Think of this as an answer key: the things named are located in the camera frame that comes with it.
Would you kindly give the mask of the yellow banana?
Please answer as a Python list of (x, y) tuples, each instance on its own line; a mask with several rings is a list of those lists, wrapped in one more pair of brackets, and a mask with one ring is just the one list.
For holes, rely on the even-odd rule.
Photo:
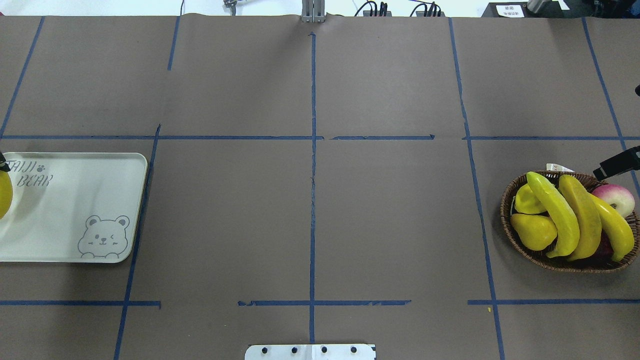
[(609, 239), (614, 262), (621, 262), (634, 248), (634, 234), (631, 226), (617, 210), (601, 198), (590, 194), (595, 204), (606, 236)]
[(525, 177), (535, 198), (544, 205), (551, 221), (557, 228), (556, 245), (553, 250), (546, 253), (546, 257), (557, 258), (571, 255), (578, 248), (581, 235), (578, 217), (574, 210), (547, 177), (535, 171), (529, 171)]
[(558, 189), (576, 215), (579, 226), (579, 240), (576, 248), (567, 257), (569, 262), (593, 256), (601, 244), (602, 221), (598, 209), (578, 178), (561, 175)]
[(2, 219), (13, 202), (13, 183), (7, 171), (0, 171), (0, 218)]

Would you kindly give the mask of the white bear tray plate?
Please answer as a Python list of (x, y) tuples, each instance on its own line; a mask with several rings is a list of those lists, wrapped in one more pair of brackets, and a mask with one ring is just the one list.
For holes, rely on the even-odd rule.
[(6, 152), (13, 201), (2, 262), (117, 264), (133, 250), (147, 158), (135, 152)]

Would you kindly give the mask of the white basket price tag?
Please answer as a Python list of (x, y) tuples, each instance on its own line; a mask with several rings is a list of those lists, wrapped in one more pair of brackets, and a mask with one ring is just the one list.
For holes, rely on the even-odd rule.
[(574, 173), (574, 170), (566, 167), (566, 166), (562, 166), (560, 164), (556, 164), (553, 162), (548, 162), (545, 165), (545, 170), (546, 171), (554, 171), (554, 172), (561, 172), (561, 173)]

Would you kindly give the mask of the brown wicker basket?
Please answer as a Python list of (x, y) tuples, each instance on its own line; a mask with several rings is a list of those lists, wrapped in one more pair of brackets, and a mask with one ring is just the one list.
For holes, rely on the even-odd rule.
[(527, 183), (526, 174), (523, 173), (518, 177), (515, 177), (507, 186), (503, 192), (500, 205), (499, 205), (499, 221), (502, 226), (503, 239), (510, 244), (517, 253), (524, 258), (530, 260), (533, 264), (536, 264), (544, 269), (558, 272), (582, 272), (593, 274), (605, 274), (621, 271), (626, 269), (639, 255), (639, 214), (636, 210), (633, 210), (632, 214), (625, 219), (630, 225), (634, 235), (634, 247), (632, 251), (624, 256), (622, 261), (615, 262), (614, 260), (607, 260), (604, 262), (590, 262), (587, 260), (574, 260), (569, 261), (564, 257), (548, 258), (546, 253), (551, 251), (556, 240), (553, 241), (547, 248), (540, 251), (534, 251), (526, 248), (516, 233), (511, 224), (511, 217), (516, 211), (514, 209), (514, 199), (518, 192), (518, 189)]

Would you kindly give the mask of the pink apple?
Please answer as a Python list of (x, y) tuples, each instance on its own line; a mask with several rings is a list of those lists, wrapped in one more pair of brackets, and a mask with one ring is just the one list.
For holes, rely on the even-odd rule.
[(613, 207), (623, 218), (633, 213), (636, 201), (626, 187), (617, 184), (604, 184), (596, 187), (591, 193)]

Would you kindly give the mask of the dark red apple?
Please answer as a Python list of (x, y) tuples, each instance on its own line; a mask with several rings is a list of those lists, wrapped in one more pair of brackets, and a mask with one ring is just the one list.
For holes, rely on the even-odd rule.
[(588, 262), (606, 262), (611, 260), (613, 255), (614, 250), (611, 246), (610, 239), (608, 235), (604, 231), (602, 231), (597, 249), (592, 255), (583, 258), (583, 260)]

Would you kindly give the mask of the yellow pear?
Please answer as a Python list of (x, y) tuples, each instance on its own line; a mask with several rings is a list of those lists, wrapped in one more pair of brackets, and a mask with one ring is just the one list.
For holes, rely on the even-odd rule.
[(548, 248), (558, 236), (556, 224), (548, 216), (516, 213), (510, 217), (510, 224), (531, 251)]

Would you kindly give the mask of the black box white label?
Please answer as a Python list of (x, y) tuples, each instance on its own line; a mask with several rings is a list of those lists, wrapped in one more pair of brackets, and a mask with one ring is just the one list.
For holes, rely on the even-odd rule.
[(487, 3), (482, 18), (567, 18), (569, 6), (560, 0), (502, 0)]

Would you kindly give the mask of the aluminium frame post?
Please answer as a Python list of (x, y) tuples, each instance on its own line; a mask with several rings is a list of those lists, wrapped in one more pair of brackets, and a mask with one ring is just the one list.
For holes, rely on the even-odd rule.
[(325, 0), (302, 0), (301, 5), (302, 23), (324, 23), (326, 21)]

